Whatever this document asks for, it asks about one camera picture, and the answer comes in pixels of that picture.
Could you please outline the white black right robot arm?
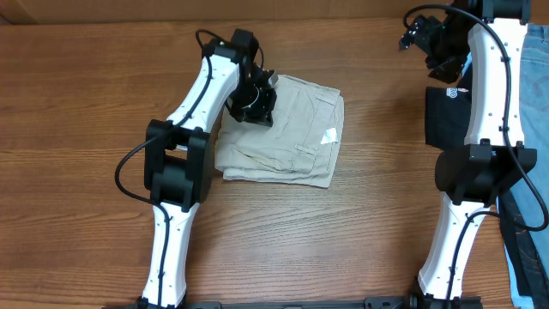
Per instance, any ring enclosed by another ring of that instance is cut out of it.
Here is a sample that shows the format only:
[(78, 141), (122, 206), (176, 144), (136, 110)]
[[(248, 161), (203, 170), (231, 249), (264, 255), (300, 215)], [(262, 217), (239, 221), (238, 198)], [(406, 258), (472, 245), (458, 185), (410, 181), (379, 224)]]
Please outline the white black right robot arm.
[(455, 82), (472, 61), (472, 108), (463, 145), (437, 158), (441, 212), (431, 249), (403, 308), (480, 308), (462, 297), (462, 277), (480, 224), (500, 194), (520, 179), (541, 195), (527, 173), (537, 151), (526, 148), (519, 103), (522, 44), (531, 18), (529, 0), (454, 1), (443, 21), (410, 9), (399, 48), (426, 54), (430, 77)]

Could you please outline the beige khaki shorts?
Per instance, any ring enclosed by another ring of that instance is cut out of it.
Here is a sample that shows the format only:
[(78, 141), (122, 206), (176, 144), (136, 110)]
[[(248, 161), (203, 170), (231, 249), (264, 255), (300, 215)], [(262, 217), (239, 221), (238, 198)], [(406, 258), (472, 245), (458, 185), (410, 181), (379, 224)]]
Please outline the beige khaki shorts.
[(225, 180), (327, 188), (341, 146), (341, 91), (281, 75), (270, 127), (239, 123), (224, 112), (214, 167)]

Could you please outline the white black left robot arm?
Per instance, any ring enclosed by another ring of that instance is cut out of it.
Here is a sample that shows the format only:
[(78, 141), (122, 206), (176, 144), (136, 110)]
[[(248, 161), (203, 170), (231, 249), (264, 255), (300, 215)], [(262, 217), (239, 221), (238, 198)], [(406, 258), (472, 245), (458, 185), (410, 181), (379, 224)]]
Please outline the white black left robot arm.
[(273, 124), (274, 73), (256, 64), (262, 49), (254, 34), (236, 29), (229, 40), (214, 35), (200, 47), (201, 70), (184, 101), (146, 130), (144, 186), (154, 211), (154, 243), (138, 308), (184, 307), (190, 233), (212, 183), (211, 130), (218, 116), (228, 112), (239, 123)]

